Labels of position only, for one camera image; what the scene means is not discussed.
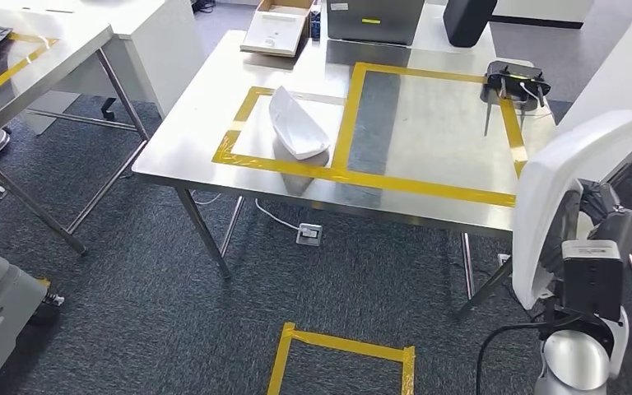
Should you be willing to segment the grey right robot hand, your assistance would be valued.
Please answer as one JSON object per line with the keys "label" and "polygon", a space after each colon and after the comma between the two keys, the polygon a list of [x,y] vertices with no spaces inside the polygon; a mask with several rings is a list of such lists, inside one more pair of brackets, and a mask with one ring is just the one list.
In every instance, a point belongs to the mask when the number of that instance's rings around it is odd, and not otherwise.
{"label": "grey right robot hand", "polygon": [[561,245],[568,240],[612,240],[625,261],[632,249],[632,210],[624,207],[607,183],[581,179],[580,191],[564,193],[538,259],[538,267],[564,276]]}

